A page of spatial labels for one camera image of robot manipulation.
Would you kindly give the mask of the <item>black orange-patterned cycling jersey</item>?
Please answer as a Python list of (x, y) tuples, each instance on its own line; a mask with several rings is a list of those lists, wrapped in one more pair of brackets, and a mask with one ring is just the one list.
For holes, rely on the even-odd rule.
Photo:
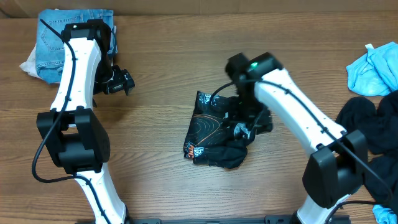
[(184, 157), (196, 165), (239, 167), (255, 136), (269, 133), (273, 128), (271, 112), (265, 106), (244, 120), (238, 111), (242, 105), (237, 96), (211, 96), (198, 91), (183, 144)]

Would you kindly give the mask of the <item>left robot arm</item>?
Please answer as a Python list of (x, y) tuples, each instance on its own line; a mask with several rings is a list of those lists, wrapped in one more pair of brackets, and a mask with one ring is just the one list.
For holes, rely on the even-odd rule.
[(102, 19), (67, 24), (56, 34), (64, 46), (65, 60), (57, 95), (50, 111), (37, 115), (43, 140), (32, 161), (32, 175), (39, 182), (37, 161), (43, 148), (67, 176), (52, 183), (75, 180), (84, 192), (95, 223), (129, 223), (127, 206), (119, 198), (109, 173), (109, 136), (94, 114), (93, 99), (124, 91), (135, 83), (130, 73), (112, 65), (108, 57), (112, 30)]

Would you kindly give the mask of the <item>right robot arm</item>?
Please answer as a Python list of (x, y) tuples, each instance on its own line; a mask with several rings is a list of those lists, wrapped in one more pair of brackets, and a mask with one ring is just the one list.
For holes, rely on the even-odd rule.
[(225, 68), (236, 85), (239, 103), (225, 117), (231, 129), (254, 134), (272, 131), (276, 114), (299, 140), (307, 166), (302, 177), (307, 192), (293, 215), (268, 216), (267, 223), (350, 223), (336, 216), (337, 206), (364, 183), (368, 146), (364, 135), (347, 131), (319, 110), (294, 83), (284, 66), (270, 53), (252, 60), (239, 53)]

